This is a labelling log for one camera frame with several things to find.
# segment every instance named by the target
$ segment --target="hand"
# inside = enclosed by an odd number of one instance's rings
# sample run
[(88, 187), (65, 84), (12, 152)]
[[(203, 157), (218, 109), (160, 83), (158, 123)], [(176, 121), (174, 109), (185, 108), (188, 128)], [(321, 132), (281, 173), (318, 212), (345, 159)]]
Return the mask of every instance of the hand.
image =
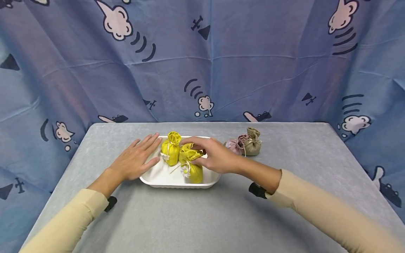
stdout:
[(155, 157), (145, 164), (146, 159), (157, 149), (162, 142), (159, 133), (148, 135), (140, 142), (136, 139), (121, 155), (111, 164), (109, 169), (117, 172), (124, 180), (134, 180), (142, 176), (148, 169), (155, 166), (160, 158)]
[(194, 143), (193, 149), (204, 150), (208, 156), (208, 158), (200, 157), (193, 160), (193, 164), (202, 165), (221, 174), (239, 172), (238, 168), (244, 158), (234, 154), (216, 139), (190, 137), (180, 141), (180, 145), (187, 143)]

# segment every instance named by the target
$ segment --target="cloud print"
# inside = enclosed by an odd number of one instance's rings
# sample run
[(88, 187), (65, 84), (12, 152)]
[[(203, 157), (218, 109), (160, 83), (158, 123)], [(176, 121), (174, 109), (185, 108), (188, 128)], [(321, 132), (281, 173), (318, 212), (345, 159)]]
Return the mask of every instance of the cloud print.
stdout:
[(345, 0), (339, 0), (337, 9), (329, 20), (329, 34), (348, 26), (352, 21), (352, 15), (356, 12), (357, 7), (358, 3), (356, 1), (345, 3)]
[(209, 116), (212, 117), (211, 110), (214, 107), (214, 103), (211, 103), (209, 96), (199, 98), (198, 104), (200, 105), (199, 107), (201, 111), (208, 111)]
[(69, 142), (72, 139), (72, 135), (74, 135), (75, 133), (70, 132), (66, 128), (66, 124), (63, 122), (56, 122), (56, 125), (56, 137), (64, 143)]
[(128, 13), (122, 6), (110, 8), (107, 4), (96, 0), (104, 13), (104, 29), (113, 35), (115, 40), (121, 41), (132, 35), (132, 24), (128, 20)]
[(357, 134), (361, 129), (370, 126), (370, 121), (368, 116), (348, 116), (342, 123), (342, 129)]

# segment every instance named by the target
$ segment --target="sleeve cuff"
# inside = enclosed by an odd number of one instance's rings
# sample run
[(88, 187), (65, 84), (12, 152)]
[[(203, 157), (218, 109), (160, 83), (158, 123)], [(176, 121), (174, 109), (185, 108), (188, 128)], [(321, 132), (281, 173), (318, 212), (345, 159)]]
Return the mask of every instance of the sleeve cuff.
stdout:
[(72, 202), (84, 204), (94, 218), (97, 218), (109, 204), (102, 193), (90, 189), (80, 190)]
[(294, 192), (300, 185), (300, 178), (288, 170), (281, 170), (281, 180), (275, 193), (271, 195), (266, 192), (266, 198), (280, 207), (292, 207), (294, 203)]

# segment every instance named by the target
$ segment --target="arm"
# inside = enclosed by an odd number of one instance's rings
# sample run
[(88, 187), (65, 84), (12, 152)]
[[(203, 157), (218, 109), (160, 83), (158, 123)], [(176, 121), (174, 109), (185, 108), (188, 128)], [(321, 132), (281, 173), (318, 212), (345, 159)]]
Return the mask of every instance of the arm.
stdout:
[(87, 189), (82, 189), (20, 253), (69, 253), (87, 226), (107, 207), (107, 198), (124, 181), (140, 177), (159, 162), (144, 164), (162, 141), (159, 134), (135, 140)]
[(191, 137), (180, 144), (188, 142), (197, 144), (195, 148), (205, 150), (208, 155), (196, 159), (196, 164), (251, 179), (267, 190), (269, 200), (293, 209), (349, 253), (405, 252), (400, 242), (379, 224), (291, 172), (235, 155), (214, 139)]

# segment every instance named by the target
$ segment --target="yellow sachet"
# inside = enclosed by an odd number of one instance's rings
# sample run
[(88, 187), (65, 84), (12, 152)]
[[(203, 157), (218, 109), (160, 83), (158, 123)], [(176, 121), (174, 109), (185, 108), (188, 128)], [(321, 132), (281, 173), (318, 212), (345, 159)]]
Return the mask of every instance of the yellow sachet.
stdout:
[(162, 153), (168, 165), (174, 166), (179, 161), (181, 135), (178, 132), (170, 132), (168, 139), (162, 143)]
[(204, 174), (203, 167), (200, 165), (192, 164), (191, 161), (203, 156), (200, 150), (191, 149), (194, 143), (188, 143), (181, 147), (179, 154), (179, 161), (183, 175), (187, 175), (188, 179), (193, 184), (201, 184), (203, 182)]

